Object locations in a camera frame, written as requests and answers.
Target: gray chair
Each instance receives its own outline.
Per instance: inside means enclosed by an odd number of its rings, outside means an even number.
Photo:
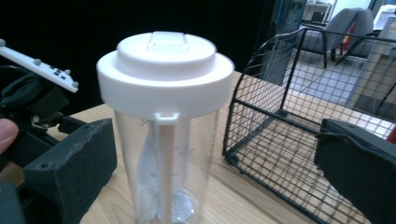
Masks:
[[[335,49],[343,43],[345,38],[345,35],[332,34],[332,32],[346,34],[358,10],[360,8],[344,8],[322,29],[315,27],[317,30],[306,30],[301,50],[323,55],[324,67],[326,68],[327,52],[332,51],[332,60],[335,61]]]
[[[353,56],[359,58],[367,58],[375,45],[375,40],[370,37],[378,37],[379,31],[373,31],[374,29],[374,16],[370,9],[359,10],[356,14],[355,28],[353,36],[351,35],[350,48],[343,57],[338,60],[337,64],[342,62],[346,57]]]

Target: wire mesh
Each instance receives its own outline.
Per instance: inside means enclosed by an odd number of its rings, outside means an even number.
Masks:
[[[346,38],[360,43],[346,48],[340,45]],[[340,41],[324,46],[330,39]],[[318,222],[370,223],[314,165],[315,135],[323,119],[389,135],[396,118],[395,54],[391,40],[315,29],[267,41],[235,88],[226,160]]]

